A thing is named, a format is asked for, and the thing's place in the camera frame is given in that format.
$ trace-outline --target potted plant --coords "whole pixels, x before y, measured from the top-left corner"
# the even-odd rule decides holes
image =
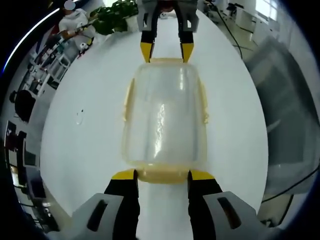
[[[92,23],[96,32],[109,35],[114,32],[128,31],[127,20],[138,14],[138,6],[133,0],[118,0],[111,7],[99,7],[90,13],[90,17],[97,15]]]

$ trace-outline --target floor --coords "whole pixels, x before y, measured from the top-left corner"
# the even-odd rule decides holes
[[[219,15],[213,14],[213,21],[219,27],[219,29],[225,34],[228,40],[234,45],[234,48],[240,54],[239,48],[236,45],[235,40],[232,38],[231,34],[228,32],[226,26],[220,19]],[[251,41],[252,33],[239,28],[232,19],[225,19],[226,24],[232,35],[237,40],[241,52],[242,59],[245,61],[253,54],[254,50],[257,49],[257,45]],[[71,224],[71,217],[60,207],[55,198],[51,195],[50,191],[46,186],[44,186],[47,201],[50,204],[49,210],[55,217],[57,224],[61,229],[69,226]],[[272,195],[265,195],[263,199],[272,197]],[[278,225],[287,210],[288,204],[291,202],[290,195],[282,195],[268,202],[262,203],[261,208],[258,212],[258,219],[264,221],[268,226]]]

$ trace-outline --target white table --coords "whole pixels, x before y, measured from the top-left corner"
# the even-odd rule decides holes
[[[197,14],[189,63],[205,84],[210,114],[203,168],[224,191],[257,212],[268,167],[260,100],[228,39],[203,13]],[[153,57],[181,57],[177,19],[159,19],[157,32]],[[121,156],[123,104],[136,69],[144,63],[140,39],[139,32],[122,34],[92,46],[70,66],[53,98],[42,135],[41,176],[69,215],[95,193],[103,193],[116,172],[131,167]],[[137,237],[193,239],[187,196],[187,183],[139,182]]]

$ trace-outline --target desk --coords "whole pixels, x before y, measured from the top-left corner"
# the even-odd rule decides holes
[[[258,211],[268,168],[267,130],[260,100],[240,56],[203,13],[189,62],[206,87],[208,161],[224,191]],[[177,19],[158,20],[153,57],[181,57]],[[131,166],[121,156],[124,99],[143,64],[141,33],[93,45],[65,74],[51,103],[41,143],[41,177],[71,215],[111,177]],[[138,183],[137,237],[192,240],[187,183]]]

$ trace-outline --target plastic food container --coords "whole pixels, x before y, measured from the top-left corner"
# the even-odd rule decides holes
[[[172,59],[143,64],[124,107],[122,155],[141,181],[181,183],[207,160],[207,99],[194,66]]]

